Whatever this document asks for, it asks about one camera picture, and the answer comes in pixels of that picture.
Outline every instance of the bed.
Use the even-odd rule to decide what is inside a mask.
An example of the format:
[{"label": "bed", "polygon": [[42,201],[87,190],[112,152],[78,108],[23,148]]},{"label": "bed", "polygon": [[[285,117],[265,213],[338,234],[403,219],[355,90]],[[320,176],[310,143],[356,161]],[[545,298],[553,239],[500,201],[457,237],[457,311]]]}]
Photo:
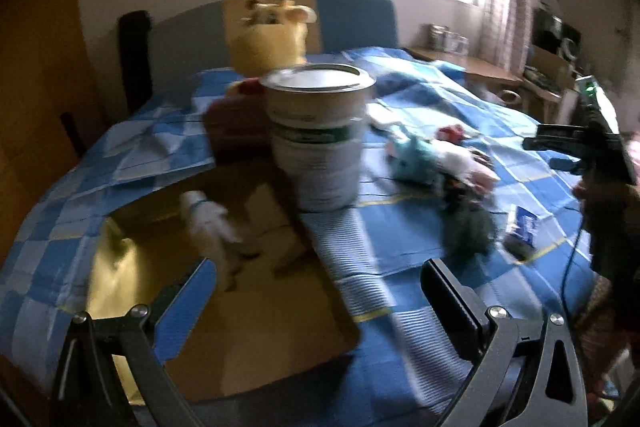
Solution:
[{"label": "bed", "polygon": [[[516,317],[562,312],[559,287],[580,223],[570,191],[577,180],[549,169],[551,153],[522,149],[536,122],[479,100],[463,81],[399,50],[392,0],[298,1],[319,14],[309,29],[311,62],[366,70],[377,80],[380,101],[425,134],[449,123],[466,126],[475,135],[469,144],[492,157],[500,176],[488,207],[497,228],[504,229],[513,203],[540,218],[537,251],[527,262],[497,243],[487,255],[449,259],[460,281],[487,306],[500,304]],[[23,222],[0,272],[0,353],[44,394],[71,313],[85,306],[104,216],[215,168],[202,115],[238,79],[225,68],[225,42],[243,2],[213,3],[151,28],[150,75],[128,78],[150,83],[153,97],[112,127]],[[442,204],[390,178],[383,143],[380,134],[367,133],[353,206],[301,216],[360,328],[362,340],[349,363],[199,403],[195,409],[207,425],[431,425],[459,388],[470,366],[456,356],[418,284],[422,263],[444,254]],[[594,281],[587,234],[573,263],[566,296],[575,312]],[[153,425],[146,410],[137,413],[141,423]]]}]

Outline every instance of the green label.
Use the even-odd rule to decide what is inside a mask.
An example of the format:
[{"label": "green label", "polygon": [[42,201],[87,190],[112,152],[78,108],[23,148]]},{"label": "green label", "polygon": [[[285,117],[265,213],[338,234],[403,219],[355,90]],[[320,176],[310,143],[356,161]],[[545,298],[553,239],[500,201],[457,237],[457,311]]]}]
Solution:
[{"label": "green label", "polygon": [[351,139],[351,126],[329,127],[328,129],[302,129],[273,123],[273,134],[295,143],[329,145]]}]

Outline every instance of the bucket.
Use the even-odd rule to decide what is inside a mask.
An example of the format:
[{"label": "bucket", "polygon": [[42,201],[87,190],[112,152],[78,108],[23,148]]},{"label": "bucket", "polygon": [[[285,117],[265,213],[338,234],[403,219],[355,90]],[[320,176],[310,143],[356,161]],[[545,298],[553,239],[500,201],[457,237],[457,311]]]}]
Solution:
[{"label": "bucket", "polygon": [[358,195],[366,104],[375,83],[343,64],[306,64],[261,78],[276,165],[292,179],[300,210],[325,212]]}]

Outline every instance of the cardboard box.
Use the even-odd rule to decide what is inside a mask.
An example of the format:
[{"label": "cardboard box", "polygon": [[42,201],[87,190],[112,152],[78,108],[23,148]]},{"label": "cardboard box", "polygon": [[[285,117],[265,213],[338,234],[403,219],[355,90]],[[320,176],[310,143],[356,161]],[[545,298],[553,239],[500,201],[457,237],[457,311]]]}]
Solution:
[{"label": "cardboard box", "polygon": [[[181,354],[166,365],[188,400],[230,396],[309,370],[355,348],[359,330],[296,217],[289,184],[271,160],[219,166],[113,213],[102,230],[90,282],[94,318],[149,303],[196,259],[178,197],[204,190],[230,215],[268,182],[308,254],[274,273],[273,260],[244,261],[235,290],[215,292]],[[130,401],[140,395],[122,357],[116,365]]]}]

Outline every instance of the bucket lid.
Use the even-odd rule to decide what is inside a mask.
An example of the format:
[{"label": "bucket lid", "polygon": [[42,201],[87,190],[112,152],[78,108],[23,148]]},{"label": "bucket lid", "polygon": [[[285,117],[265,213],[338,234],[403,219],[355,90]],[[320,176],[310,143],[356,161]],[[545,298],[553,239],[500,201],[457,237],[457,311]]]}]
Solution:
[{"label": "bucket lid", "polygon": [[372,86],[366,71],[346,64],[304,64],[267,73],[265,87],[291,92],[345,92]]}]

